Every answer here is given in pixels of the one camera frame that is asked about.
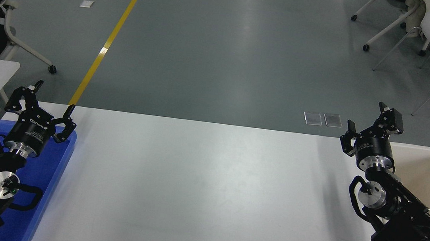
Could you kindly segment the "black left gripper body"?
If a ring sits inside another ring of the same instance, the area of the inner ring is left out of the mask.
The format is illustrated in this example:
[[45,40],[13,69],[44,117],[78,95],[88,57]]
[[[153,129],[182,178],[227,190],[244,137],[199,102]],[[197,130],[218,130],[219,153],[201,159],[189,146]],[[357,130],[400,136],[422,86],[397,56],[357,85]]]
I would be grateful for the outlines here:
[[23,145],[30,148],[29,155],[39,156],[49,138],[56,132],[53,121],[54,116],[44,110],[25,110],[4,138],[4,145],[15,149]]

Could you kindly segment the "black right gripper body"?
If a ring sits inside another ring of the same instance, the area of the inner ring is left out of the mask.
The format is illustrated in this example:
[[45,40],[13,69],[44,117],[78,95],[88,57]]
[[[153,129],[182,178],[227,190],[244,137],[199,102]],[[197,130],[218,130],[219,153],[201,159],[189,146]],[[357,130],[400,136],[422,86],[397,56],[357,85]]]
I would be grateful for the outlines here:
[[391,169],[395,165],[390,142],[385,137],[360,135],[354,142],[358,168]]

